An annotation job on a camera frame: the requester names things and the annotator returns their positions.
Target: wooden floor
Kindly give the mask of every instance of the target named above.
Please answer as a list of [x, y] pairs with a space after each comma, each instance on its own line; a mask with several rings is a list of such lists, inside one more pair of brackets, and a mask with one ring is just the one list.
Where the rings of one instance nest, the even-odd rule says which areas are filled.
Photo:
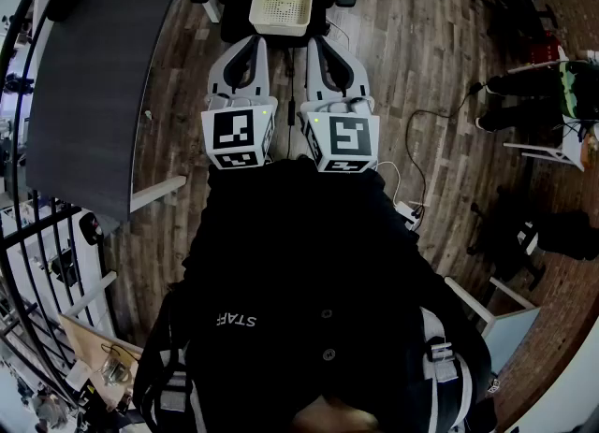
[[[594, 34], [599, 33], [599, 0], [540, 1], [540, 6], [547, 1], [556, 11], [562, 23], [558, 35], [566, 51], [599, 49]], [[351, 9], [331, 9], [329, 17], [349, 35], [350, 50], [367, 67], [377, 101], [375, 114], [382, 122], [380, 160], [394, 161], [402, 173], [399, 199], [417, 202], [422, 183], [404, 144], [410, 113], [417, 108], [453, 111], [470, 85], [503, 73], [513, 61], [506, 60], [487, 36], [488, 14], [470, 0], [358, 0]], [[334, 27], [330, 36], [347, 43]], [[110, 289], [118, 327], [124, 339], [140, 346], [168, 284], [183, 276], [181, 261], [206, 203], [209, 159], [200, 112], [205, 108], [208, 71], [226, 48], [218, 26], [209, 22], [202, 7], [175, 0], [144, 99], [143, 110], [149, 110], [151, 118], [142, 115], [140, 119], [134, 185], [135, 190], [143, 189], [173, 175], [187, 176], [188, 182], [166, 201], [136, 212], [106, 244], [107, 263], [119, 273]], [[297, 52], [296, 65], [302, 77], [305, 51]], [[290, 87], [279, 53], [271, 55], [270, 73], [271, 95], [284, 106]], [[295, 97], [298, 102], [305, 99], [300, 82]], [[409, 133], [409, 149], [428, 184], [419, 248], [438, 273], [455, 277], [476, 296], [485, 290], [492, 269], [485, 259], [465, 254], [476, 235], [470, 205], [476, 201], [485, 208], [499, 185], [516, 188], [532, 171], [531, 195], [543, 209], [584, 207], [595, 224], [599, 221], [599, 202], [592, 198], [596, 174], [582, 175], [570, 166], [548, 164], [527, 169], [515, 152], [502, 146], [504, 141], [518, 140], [518, 133], [490, 135], [475, 128], [475, 117], [489, 104], [501, 102], [490, 97], [484, 91], [472, 97], [450, 121], [416, 117]], [[271, 147], [275, 159], [286, 155], [285, 123], [286, 116], [280, 115]], [[291, 150], [293, 155], [307, 152], [297, 128]], [[393, 195], [395, 170], [381, 167], [381, 174], [387, 193]], [[522, 409], [547, 390], [596, 318], [596, 264], [578, 264], [551, 254], [546, 254], [545, 262], [547, 277], [534, 294], [528, 294], [525, 286], [530, 279], [523, 274], [514, 280], [515, 288], [545, 308], [502, 374], [504, 387], [496, 404], [503, 426], [518, 419]], [[555, 336], [547, 339], [548, 331]]]

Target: white basket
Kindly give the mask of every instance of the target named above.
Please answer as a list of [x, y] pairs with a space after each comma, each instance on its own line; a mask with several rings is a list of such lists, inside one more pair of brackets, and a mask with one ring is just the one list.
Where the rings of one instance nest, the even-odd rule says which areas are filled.
[[250, 22], [259, 34], [296, 36], [306, 34], [312, 16], [312, 0], [252, 0]]

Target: black and white marker cube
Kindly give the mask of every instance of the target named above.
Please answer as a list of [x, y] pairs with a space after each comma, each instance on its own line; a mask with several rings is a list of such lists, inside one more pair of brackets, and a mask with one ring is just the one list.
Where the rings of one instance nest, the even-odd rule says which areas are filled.
[[358, 173], [376, 163], [380, 120], [356, 113], [302, 112], [302, 131], [320, 172]]
[[202, 112], [206, 153], [220, 169], [263, 166], [274, 134], [276, 106]]

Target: black railing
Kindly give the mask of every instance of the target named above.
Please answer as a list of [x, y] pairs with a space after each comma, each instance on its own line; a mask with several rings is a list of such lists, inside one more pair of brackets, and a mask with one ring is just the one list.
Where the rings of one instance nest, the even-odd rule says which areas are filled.
[[[19, 6], [17, 7], [14, 16], [12, 17], [11, 24], [8, 28], [4, 45], [2, 47], [2, 52], [0, 53], [0, 83], [2, 89], [0, 89], [0, 100], [2, 98], [5, 81], [9, 69], [10, 59], [12, 58], [13, 50], [15, 44], [17, 42], [17, 38], [19, 33], [21, 32], [23, 23], [25, 22], [27, 12], [34, 0], [21, 0]], [[29, 68], [32, 63], [32, 59], [34, 56], [34, 52], [36, 49], [37, 42], [39, 41], [39, 37], [44, 26], [45, 21], [47, 20], [48, 8], [46, 7], [44, 11], [41, 13], [39, 20], [37, 21], [37, 25], [34, 26], [35, 32], [33, 34], [33, 38], [31, 39], [31, 43], [29, 45], [29, 51], [27, 53], [27, 58], [25, 61], [25, 65], [21, 74], [21, 84], [18, 91], [17, 98], [17, 107], [14, 116], [14, 122], [11, 126], [11, 136], [12, 136], [12, 145], [11, 145], [11, 169], [9, 169], [9, 173], [12, 177], [12, 186], [11, 186], [11, 194], [12, 200], [14, 204], [14, 220], [16, 223], [16, 232], [5, 236], [4, 228], [2, 226], [2, 220], [0, 217], [0, 270], [2, 271], [2, 283], [4, 287], [4, 291], [6, 292], [6, 299], [8, 300], [10, 306], [12, 307], [12, 312], [9, 315], [9, 322], [7, 326], [0, 331], [0, 341], [4, 342], [7, 347], [34, 373], [37, 377], [47, 384], [49, 388], [51, 388], [54, 392], [64, 398], [68, 403], [72, 406], [77, 405], [77, 393], [66, 383], [65, 381], [65, 369], [72, 367], [71, 359], [74, 357], [73, 350], [69, 345], [67, 345], [64, 341], [61, 341], [57, 338], [57, 333], [59, 335], [64, 335], [65, 332], [62, 328], [48, 315], [46, 312], [44, 305], [42, 303], [42, 299], [37, 290], [36, 282], [34, 279], [34, 275], [32, 272], [31, 265], [29, 263], [29, 257], [27, 254], [27, 245], [25, 241], [31, 236], [37, 236], [37, 245], [39, 248], [39, 256], [41, 259], [41, 266], [44, 268], [46, 273], [46, 278], [48, 281], [48, 287], [51, 292], [52, 300], [54, 302], [54, 306], [56, 307], [56, 311], [58, 313], [62, 313], [61, 306], [58, 300], [58, 296], [54, 289], [54, 285], [52, 284], [51, 276], [49, 275], [51, 272], [49, 262], [49, 258], [46, 255], [44, 249], [44, 240], [42, 237], [42, 231], [46, 228], [51, 228], [54, 236], [54, 243], [56, 246], [57, 252], [57, 261], [58, 268], [60, 270], [60, 275], [62, 277], [62, 282], [66, 290], [66, 297], [68, 299], [68, 303], [73, 305], [73, 295], [70, 291], [69, 281], [67, 278], [67, 268], [64, 263], [63, 257], [63, 248], [60, 243], [60, 236], [58, 231], [58, 224], [61, 221], [66, 220], [68, 235], [70, 237], [70, 254], [71, 261], [73, 264], [73, 269], [75, 272], [76, 283], [78, 285], [79, 294], [81, 296], [84, 295], [83, 285], [81, 282], [81, 274], [80, 274], [80, 266], [78, 262], [77, 250], [75, 246], [75, 237], [74, 237], [74, 228], [73, 228], [73, 220], [72, 216], [76, 213], [80, 212], [81, 209], [76, 206], [66, 205], [62, 209], [58, 209], [56, 205], [56, 200], [51, 198], [51, 214], [45, 218], [40, 219], [39, 215], [39, 192], [33, 191], [31, 195], [33, 197], [33, 210], [34, 210], [34, 222], [32, 224], [28, 224], [27, 226], [22, 226], [22, 216], [20, 211], [20, 197], [19, 197], [19, 181], [18, 181], [18, 171], [19, 171], [19, 132], [20, 132], [20, 124], [21, 124], [21, 113], [22, 113], [22, 100], [26, 87], [26, 79], [29, 73]], [[36, 303], [30, 303], [26, 299], [24, 299], [19, 292], [18, 285], [15, 281], [15, 277], [13, 274], [13, 269], [11, 267], [7, 249], [14, 247], [15, 245], [19, 245], [22, 253], [22, 260], [24, 262], [24, 268], [26, 271], [26, 275], [28, 281], [30, 283], [31, 289], [36, 298]], [[103, 266], [104, 259], [100, 258], [100, 267], [102, 268], [102, 273], [104, 274]], [[85, 314], [87, 320], [90, 325], [93, 325], [92, 315], [89, 309], [86, 307]], [[26, 355], [23, 355], [21, 351], [10, 341], [9, 335], [14, 334], [15, 328], [22, 328], [23, 332], [26, 334], [26, 339], [23, 340], [23, 345], [32, 354], [35, 355], [39, 364], [43, 367], [42, 369], [38, 368], [31, 362]]]

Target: dark gray table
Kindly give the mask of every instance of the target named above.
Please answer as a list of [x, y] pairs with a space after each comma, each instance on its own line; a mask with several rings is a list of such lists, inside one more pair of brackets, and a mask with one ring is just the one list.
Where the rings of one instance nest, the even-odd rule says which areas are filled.
[[50, 33], [27, 140], [27, 185], [126, 221], [130, 211], [185, 183], [135, 195], [139, 110], [172, 0], [80, 0]]

